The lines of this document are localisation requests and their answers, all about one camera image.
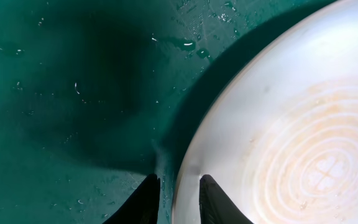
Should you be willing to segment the light blue plate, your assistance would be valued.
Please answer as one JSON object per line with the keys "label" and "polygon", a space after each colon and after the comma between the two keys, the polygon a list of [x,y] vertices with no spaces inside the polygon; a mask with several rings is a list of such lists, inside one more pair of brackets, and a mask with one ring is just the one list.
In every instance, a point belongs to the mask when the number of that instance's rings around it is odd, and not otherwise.
{"label": "light blue plate", "polygon": [[211,175],[254,223],[358,223],[358,1],[288,29],[214,102],[180,167],[172,222]]}

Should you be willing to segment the teal plastic serving tray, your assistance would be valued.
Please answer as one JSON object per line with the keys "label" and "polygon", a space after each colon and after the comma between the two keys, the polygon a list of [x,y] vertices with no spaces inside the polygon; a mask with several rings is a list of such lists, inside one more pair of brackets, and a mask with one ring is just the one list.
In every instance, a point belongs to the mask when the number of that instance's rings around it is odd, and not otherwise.
{"label": "teal plastic serving tray", "polygon": [[0,1],[0,223],[102,223],[147,174],[170,223],[186,149],[228,81],[326,6]]}

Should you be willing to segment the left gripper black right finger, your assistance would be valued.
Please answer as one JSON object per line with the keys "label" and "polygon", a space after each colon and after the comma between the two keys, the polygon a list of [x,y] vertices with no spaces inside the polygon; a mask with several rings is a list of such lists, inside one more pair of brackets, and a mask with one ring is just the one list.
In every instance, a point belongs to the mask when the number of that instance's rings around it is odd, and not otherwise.
{"label": "left gripper black right finger", "polygon": [[201,224],[253,224],[209,174],[200,179]]}

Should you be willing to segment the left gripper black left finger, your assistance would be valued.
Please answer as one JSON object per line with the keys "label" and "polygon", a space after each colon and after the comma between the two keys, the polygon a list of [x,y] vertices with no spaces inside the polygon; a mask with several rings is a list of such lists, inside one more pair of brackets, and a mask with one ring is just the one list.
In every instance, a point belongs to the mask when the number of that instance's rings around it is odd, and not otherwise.
{"label": "left gripper black left finger", "polygon": [[159,203],[160,179],[149,174],[103,224],[157,224]]}

